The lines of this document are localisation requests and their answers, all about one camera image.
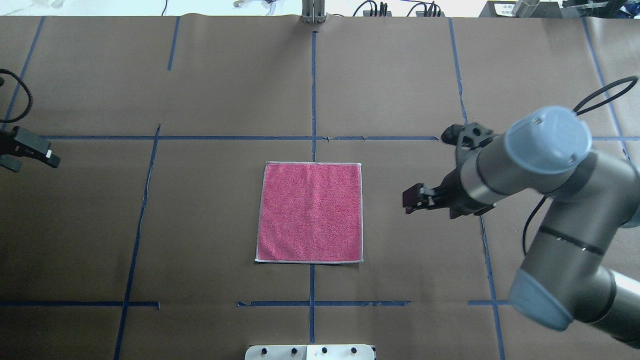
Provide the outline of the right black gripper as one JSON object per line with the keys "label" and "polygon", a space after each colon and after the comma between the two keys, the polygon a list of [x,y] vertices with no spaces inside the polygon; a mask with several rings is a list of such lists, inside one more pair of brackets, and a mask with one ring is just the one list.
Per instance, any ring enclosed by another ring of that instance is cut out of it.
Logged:
{"label": "right black gripper", "polygon": [[[453,124],[441,133],[439,139],[444,144],[455,146],[455,169],[432,189],[432,209],[448,208],[449,217],[456,219],[463,215],[482,215],[494,208],[497,193],[482,179],[478,160],[482,149],[495,137],[493,130],[479,123]],[[405,214],[425,209],[424,191],[425,185],[416,183],[402,192]]]}

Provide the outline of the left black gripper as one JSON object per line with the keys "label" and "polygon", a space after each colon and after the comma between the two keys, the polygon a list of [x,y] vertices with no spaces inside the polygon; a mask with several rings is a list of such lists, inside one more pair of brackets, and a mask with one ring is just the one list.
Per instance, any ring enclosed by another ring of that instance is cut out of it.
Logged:
{"label": "left black gripper", "polygon": [[51,142],[43,137],[21,126],[15,126],[11,131],[2,130],[0,132],[0,166],[18,173],[22,168],[19,157],[35,159],[53,169],[57,169],[61,163],[61,158],[51,150]]}

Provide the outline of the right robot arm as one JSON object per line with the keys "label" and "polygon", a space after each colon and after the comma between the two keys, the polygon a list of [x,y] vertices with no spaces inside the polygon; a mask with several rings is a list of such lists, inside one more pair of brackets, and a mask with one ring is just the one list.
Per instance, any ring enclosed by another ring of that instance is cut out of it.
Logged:
{"label": "right robot arm", "polygon": [[602,260],[619,229],[639,226],[639,168],[594,149],[578,112],[542,107],[499,134],[479,123],[451,125],[455,168],[436,187],[403,191],[407,214],[445,208],[451,219],[483,215],[531,189],[551,204],[509,290],[509,304],[562,332],[574,321],[639,348],[639,282]]}

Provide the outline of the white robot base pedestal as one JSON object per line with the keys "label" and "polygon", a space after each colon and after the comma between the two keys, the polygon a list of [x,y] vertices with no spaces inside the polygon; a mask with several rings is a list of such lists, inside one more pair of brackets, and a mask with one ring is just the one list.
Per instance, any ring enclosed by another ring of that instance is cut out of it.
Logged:
{"label": "white robot base pedestal", "polygon": [[376,360],[369,344],[289,344],[252,345],[245,360]]}

